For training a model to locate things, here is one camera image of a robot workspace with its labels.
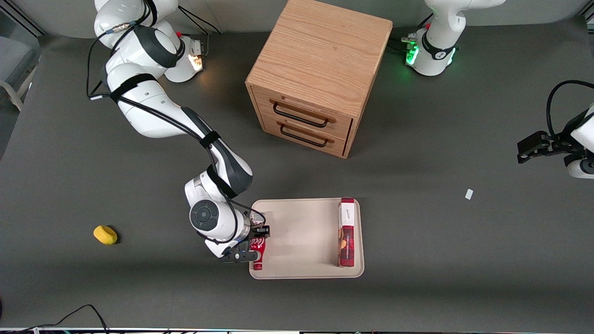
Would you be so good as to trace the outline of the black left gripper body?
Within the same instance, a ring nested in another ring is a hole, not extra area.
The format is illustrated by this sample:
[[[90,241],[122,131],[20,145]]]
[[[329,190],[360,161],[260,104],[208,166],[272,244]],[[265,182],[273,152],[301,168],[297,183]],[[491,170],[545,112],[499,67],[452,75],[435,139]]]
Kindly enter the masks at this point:
[[[551,150],[548,151],[548,156],[558,154],[581,156],[581,144],[571,136],[571,133],[577,129],[580,124],[581,122],[568,122],[563,131],[555,133],[552,122],[548,122],[548,130],[551,137]]]

